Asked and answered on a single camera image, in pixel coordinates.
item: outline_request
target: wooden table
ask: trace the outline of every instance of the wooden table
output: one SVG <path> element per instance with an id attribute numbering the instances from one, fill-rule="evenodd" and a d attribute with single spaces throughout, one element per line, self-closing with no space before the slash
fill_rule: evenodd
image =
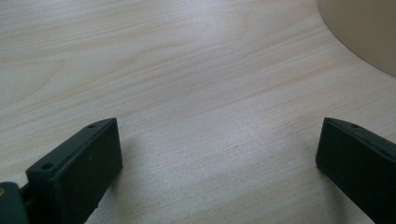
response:
<path id="1" fill-rule="evenodd" d="M 396 142 L 396 78 L 316 0 L 3 1 L 0 181 L 116 117 L 87 223 L 373 223 L 316 167 L 324 117 Z"/>

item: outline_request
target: black plastic part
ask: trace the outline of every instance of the black plastic part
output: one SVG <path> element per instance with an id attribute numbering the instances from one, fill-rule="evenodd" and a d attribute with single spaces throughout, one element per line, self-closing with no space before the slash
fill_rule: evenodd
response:
<path id="1" fill-rule="evenodd" d="M 0 223 L 29 224 L 18 185 L 0 183 Z"/>
<path id="2" fill-rule="evenodd" d="M 316 162 L 375 223 L 396 223 L 396 145 L 356 124 L 326 118 Z"/>
<path id="3" fill-rule="evenodd" d="M 33 164 L 21 191 L 0 183 L 0 224 L 82 224 L 121 169 L 117 120 L 90 124 Z"/>

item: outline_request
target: screw hole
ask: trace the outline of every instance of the screw hole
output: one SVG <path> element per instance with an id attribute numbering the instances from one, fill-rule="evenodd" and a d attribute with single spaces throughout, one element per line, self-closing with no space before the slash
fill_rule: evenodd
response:
<path id="1" fill-rule="evenodd" d="M 53 164 L 52 163 L 46 163 L 46 164 L 44 164 L 43 166 L 41 166 L 41 169 L 43 169 L 43 170 L 49 170 L 50 168 L 52 168 L 53 167 Z"/>

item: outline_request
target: mounting hole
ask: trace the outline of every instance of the mounting hole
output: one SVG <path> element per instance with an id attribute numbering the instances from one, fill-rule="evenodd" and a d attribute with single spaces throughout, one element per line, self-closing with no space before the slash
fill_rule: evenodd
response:
<path id="1" fill-rule="evenodd" d="M 53 164 L 52 163 L 46 163 L 46 164 L 44 164 L 43 166 L 41 166 L 41 169 L 43 169 L 43 170 L 49 170 L 50 168 L 52 168 L 53 167 Z"/>

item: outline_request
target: wood grain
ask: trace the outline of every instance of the wood grain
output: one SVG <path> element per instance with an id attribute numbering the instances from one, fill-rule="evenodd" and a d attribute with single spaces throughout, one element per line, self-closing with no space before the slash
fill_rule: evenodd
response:
<path id="1" fill-rule="evenodd" d="M 87 223 L 372 223 L 315 165 L 334 117 L 396 142 L 396 78 L 315 0 L 2 1 L 0 181 L 119 120 Z"/>

